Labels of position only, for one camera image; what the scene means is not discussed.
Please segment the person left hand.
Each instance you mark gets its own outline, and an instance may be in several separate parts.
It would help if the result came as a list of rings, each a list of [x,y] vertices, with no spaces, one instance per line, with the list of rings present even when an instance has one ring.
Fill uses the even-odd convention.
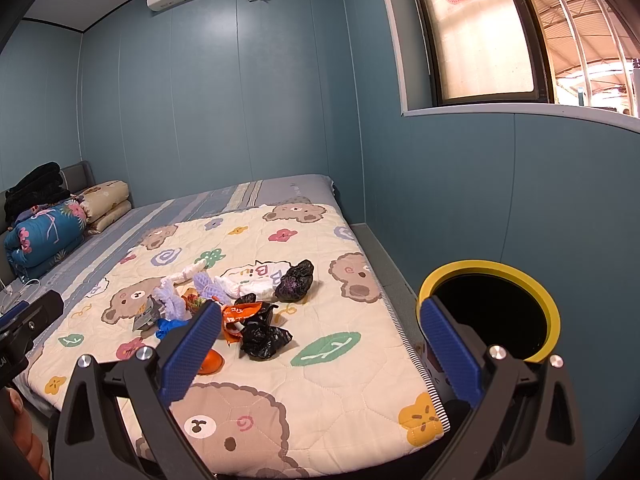
[[[38,476],[49,480],[50,467],[43,455],[42,442],[32,432],[32,419],[24,408],[20,394],[12,388],[8,389],[8,393],[15,415],[13,440]]]

